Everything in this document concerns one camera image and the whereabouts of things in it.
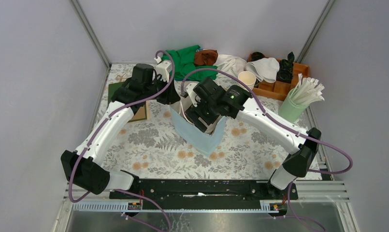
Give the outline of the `light blue paper bag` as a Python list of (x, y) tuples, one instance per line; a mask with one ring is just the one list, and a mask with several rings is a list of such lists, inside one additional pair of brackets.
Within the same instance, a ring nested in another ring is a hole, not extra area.
[(218, 117), (215, 123), (207, 127), (206, 132), (202, 132), (189, 123), (187, 121), (188, 116), (183, 114), (183, 110), (188, 109), (189, 106), (191, 106), (190, 99), (179, 99), (178, 102), (170, 105), (173, 125), (177, 134), (186, 140), (188, 144), (192, 145), (203, 155), (209, 156), (223, 140), (226, 117)]

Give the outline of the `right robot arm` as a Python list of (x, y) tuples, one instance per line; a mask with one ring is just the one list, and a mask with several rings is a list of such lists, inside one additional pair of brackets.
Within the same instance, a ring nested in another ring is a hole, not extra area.
[(288, 152), (287, 158), (269, 179), (266, 187), (269, 197), (279, 199), (291, 181), (306, 176), (318, 149), (317, 143), (311, 139), (320, 139), (319, 130), (296, 127), (264, 109), (258, 98), (238, 85), (224, 89), (206, 78), (197, 84), (181, 84), (180, 91), (182, 98), (191, 101), (185, 116), (201, 132), (206, 132), (220, 116), (231, 117), (254, 126)]

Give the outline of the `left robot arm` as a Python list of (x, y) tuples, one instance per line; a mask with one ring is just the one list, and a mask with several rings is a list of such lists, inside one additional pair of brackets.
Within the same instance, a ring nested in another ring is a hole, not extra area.
[(108, 171), (101, 164), (113, 140), (148, 100), (165, 105), (179, 101), (173, 59), (155, 60), (156, 66), (138, 63), (133, 67), (132, 76), (113, 93), (97, 127), (74, 151), (66, 150), (61, 155), (71, 201), (76, 201), (72, 195), (74, 186), (96, 195), (107, 189), (120, 189), (129, 199), (139, 194), (137, 176), (127, 171)]

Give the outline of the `green paper bag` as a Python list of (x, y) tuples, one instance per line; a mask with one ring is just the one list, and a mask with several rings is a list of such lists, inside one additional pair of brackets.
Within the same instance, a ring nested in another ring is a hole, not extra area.
[[(115, 91), (119, 89), (123, 84), (124, 84), (123, 82), (118, 82), (118, 83), (112, 83), (108, 85), (108, 99), (107, 99), (108, 104), (111, 102), (111, 98), (114, 95)], [(146, 105), (146, 103), (144, 103), (134, 114), (134, 116), (129, 121), (129, 123), (148, 120), (149, 118), (148, 115), (149, 115), (148, 106)]]

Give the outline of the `stack of paper cups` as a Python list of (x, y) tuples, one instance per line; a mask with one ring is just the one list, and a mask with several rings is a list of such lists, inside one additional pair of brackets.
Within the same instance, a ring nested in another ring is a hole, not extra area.
[(238, 80), (245, 85), (247, 85), (250, 89), (254, 88), (255, 82), (257, 80), (256, 76), (249, 71), (240, 72), (237, 76)]

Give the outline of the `green cloth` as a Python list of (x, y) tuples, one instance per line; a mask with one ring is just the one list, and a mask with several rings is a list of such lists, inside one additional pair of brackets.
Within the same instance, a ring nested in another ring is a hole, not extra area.
[[(172, 57), (175, 64), (175, 81), (182, 81), (184, 77), (190, 72), (201, 69), (210, 68), (217, 69), (217, 66), (196, 66), (195, 65), (195, 54), (199, 52), (201, 47), (199, 45), (193, 45), (179, 50), (167, 50), (166, 52)], [(217, 72), (214, 71), (200, 71), (192, 74), (187, 78), (187, 81), (201, 81), (206, 77), (210, 77), (215, 80)]]

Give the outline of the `brown cloth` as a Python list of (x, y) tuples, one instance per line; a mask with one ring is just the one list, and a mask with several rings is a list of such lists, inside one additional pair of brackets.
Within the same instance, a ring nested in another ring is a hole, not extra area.
[(212, 49), (198, 51), (194, 56), (195, 66), (213, 66), (218, 58), (218, 52)]

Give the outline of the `white cloth on tray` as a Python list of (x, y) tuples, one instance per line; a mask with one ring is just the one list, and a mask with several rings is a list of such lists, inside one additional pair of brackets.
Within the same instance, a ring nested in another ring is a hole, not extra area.
[(253, 73), (259, 82), (274, 83), (280, 65), (275, 58), (262, 58), (256, 61), (248, 62), (245, 70)]

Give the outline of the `wooden compartment tray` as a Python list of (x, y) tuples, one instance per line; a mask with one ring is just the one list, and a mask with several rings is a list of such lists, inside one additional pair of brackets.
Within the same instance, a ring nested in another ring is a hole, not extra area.
[(310, 77), (310, 66), (294, 62), (293, 78), (290, 84), (279, 81), (275, 81), (274, 83), (257, 81), (254, 86), (253, 92), (259, 96), (284, 101), (290, 90), (296, 87), (299, 73), (302, 73), (303, 77)]

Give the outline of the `black plastic bags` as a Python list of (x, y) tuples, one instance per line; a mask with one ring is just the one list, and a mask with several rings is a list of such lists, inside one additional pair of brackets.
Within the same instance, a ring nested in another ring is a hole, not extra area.
[(287, 59), (279, 61), (279, 71), (276, 75), (276, 80), (283, 83), (290, 84), (293, 78), (293, 66), (294, 66), (295, 55), (290, 52)]

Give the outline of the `green straw holder cup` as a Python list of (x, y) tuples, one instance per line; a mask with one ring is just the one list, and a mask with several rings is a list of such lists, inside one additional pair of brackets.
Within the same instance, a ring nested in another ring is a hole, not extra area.
[(308, 105), (298, 105), (291, 99), (291, 95), (294, 92), (295, 89), (290, 90), (278, 109), (278, 115), (291, 123), (296, 122), (308, 107)]

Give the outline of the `white wrapped straws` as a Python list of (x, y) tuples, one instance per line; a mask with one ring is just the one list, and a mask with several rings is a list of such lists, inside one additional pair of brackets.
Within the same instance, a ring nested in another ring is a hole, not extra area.
[(296, 87), (290, 94), (290, 100), (296, 105), (310, 105), (317, 101), (325, 101), (322, 91), (325, 89), (318, 79), (312, 77), (303, 77), (302, 73), (298, 74)]

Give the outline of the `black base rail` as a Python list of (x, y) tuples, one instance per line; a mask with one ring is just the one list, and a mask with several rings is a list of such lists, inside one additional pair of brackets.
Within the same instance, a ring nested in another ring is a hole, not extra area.
[(127, 212), (286, 212), (297, 200), (295, 184), (277, 188), (270, 180), (150, 179), (126, 171), (99, 184)]

